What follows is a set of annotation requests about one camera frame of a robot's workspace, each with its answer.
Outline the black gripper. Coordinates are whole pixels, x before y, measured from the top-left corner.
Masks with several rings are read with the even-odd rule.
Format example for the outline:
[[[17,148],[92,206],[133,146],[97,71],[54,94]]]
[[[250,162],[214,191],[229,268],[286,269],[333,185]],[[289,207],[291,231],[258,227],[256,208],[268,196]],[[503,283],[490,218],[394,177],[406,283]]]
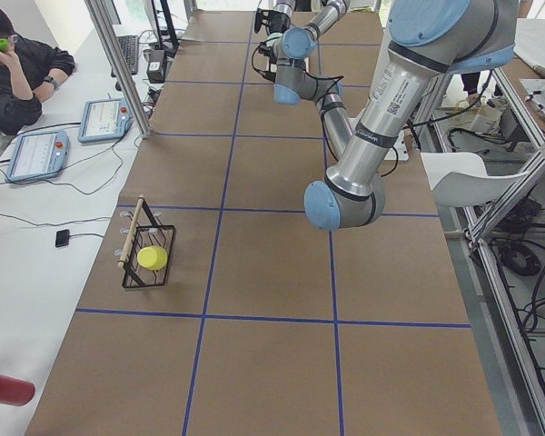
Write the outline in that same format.
[[[264,26],[268,33],[284,33],[290,28],[291,15],[286,11],[268,10],[257,8],[253,31],[259,33]]]

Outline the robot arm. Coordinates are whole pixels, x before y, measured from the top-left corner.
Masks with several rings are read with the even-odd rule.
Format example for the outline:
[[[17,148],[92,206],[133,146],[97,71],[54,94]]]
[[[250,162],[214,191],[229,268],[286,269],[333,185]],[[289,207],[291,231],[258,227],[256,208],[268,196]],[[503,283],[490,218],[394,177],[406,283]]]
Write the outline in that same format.
[[[321,11],[304,28],[317,40],[349,12],[350,6],[349,0],[326,1]],[[272,9],[258,8],[253,31],[258,34],[264,27],[268,35],[283,34],[289,30],[295,11],[295,1],[277,1]]]
[[[303,204],[310,223],[325,231],[360,227],[382,214],[385,194],[379,167],[440,74],[474,73],[503,66],[515,46],[516,1],[397,1],[388,17],[389,63],[355,123],[337,81],[306,73],[304,59],[320,37],[349,10],[330,1],[308,24],[276,34],[274,99],[313,102],[337,155],[321,181],[311,183]]]

